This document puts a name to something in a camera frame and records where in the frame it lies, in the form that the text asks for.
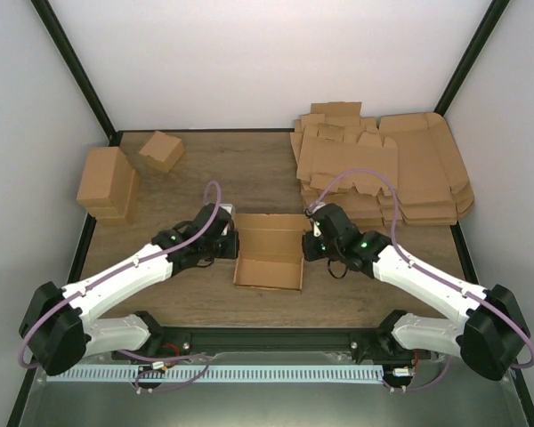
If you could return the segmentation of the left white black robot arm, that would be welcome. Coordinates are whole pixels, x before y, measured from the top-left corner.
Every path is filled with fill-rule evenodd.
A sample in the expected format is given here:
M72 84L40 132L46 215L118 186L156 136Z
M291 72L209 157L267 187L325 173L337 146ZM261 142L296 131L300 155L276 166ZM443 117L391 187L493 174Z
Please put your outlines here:
M20 336L37 364L55 376L106 352L156 358L165 339L154 317L146 311L123 318L105 318L105 313L185 270L236 259L239 234L234 216L231 204L204 205L193 220L159 232L137 253L95 276L64 287L41 285L20 325Z

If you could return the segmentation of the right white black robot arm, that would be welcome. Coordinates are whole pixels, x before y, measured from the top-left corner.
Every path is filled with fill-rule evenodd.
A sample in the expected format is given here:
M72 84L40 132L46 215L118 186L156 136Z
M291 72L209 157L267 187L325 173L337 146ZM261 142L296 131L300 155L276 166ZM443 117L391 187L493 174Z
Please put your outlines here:
M526 347L530 331L514 294L450 276L416 258L394 238L362 231L336 204L306 210L311 230L302 237L306 261L340 262L416 297L440 318L397 311L377 337L380 352L396 359L406 350L428 350L462 359L481 377L499 381Z

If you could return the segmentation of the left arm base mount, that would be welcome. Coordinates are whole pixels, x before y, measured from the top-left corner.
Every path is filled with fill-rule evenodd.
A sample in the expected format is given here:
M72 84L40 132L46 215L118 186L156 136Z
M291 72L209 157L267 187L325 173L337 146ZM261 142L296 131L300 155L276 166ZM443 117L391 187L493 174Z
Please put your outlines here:
M113 360L147 362L147 359L185 356L190 353L190 348L191 333L187 328L166 326L159 338L151 336L139 350L131 350L134 356L127 356L122 351L112 351L110 356Z

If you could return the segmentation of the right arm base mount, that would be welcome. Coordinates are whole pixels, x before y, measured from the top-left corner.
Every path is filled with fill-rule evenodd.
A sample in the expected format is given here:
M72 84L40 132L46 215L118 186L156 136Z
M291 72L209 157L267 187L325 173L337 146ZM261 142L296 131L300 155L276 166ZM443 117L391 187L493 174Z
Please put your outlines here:
M389 334L378 328L356 328L348 333L351 358L361 364L410 362L415 357L413 350L402 348Z

